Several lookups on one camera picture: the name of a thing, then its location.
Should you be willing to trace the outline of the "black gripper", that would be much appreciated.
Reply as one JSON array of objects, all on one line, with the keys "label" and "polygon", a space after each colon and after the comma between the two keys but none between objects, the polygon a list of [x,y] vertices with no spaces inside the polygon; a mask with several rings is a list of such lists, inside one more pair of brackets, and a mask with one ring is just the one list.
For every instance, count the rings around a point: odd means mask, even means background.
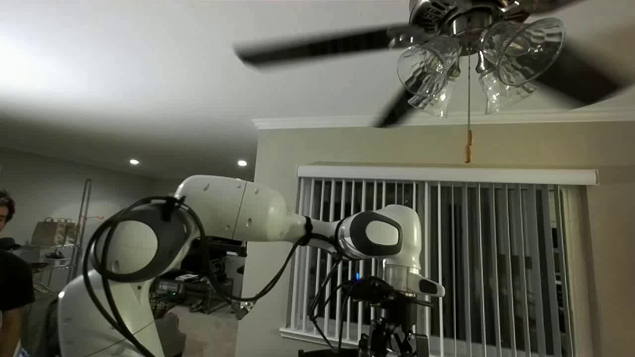
[{"label": "black gripper", "polygon": [[429,338],[418,330],[418,308],[384,308],[372,332],[362,336],[358,357],[429,357]]}]

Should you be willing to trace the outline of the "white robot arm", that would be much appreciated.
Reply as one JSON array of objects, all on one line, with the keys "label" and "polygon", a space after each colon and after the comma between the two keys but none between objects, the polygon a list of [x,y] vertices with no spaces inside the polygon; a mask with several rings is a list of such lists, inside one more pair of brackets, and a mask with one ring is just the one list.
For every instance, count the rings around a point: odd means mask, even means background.
[{"label": "white robot arm", "polygon": [[354,300],[408,308],[445,289],[423,277],[419,215],[404,205],[316,221],[251,181],[193,176],[171,197],[148,197],[104,221],[84,267],[58,297],[62,357],[167,357],[152,287],[181,267],[195,243],[320,247],[344,261],[382,259],[386,275],[346,285]]}]

